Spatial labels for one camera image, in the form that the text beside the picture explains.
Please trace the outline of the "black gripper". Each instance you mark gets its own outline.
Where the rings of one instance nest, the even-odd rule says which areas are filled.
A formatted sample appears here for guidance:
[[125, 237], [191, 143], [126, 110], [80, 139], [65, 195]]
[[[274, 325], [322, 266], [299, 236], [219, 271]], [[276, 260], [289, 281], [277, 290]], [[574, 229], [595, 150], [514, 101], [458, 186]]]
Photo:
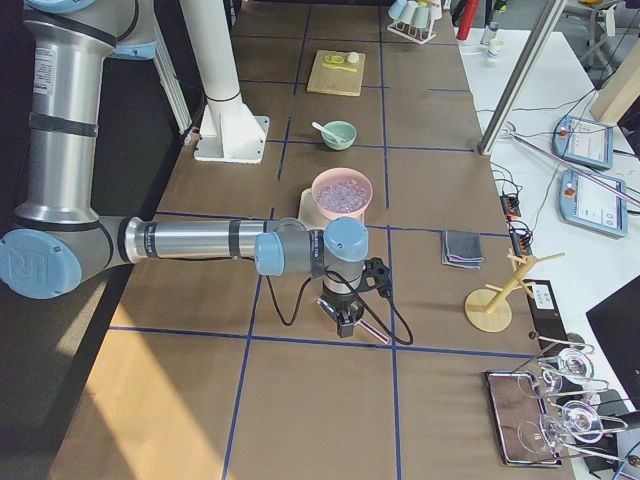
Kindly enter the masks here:
[[364, 314], [364, 306], [354, 294], [336, 293], [326, 285], [322, 287], [319, 305], [330, 318], [336, 320], [340, 338], [351, 337], [354, 334], [354, 320], [361, 319]]

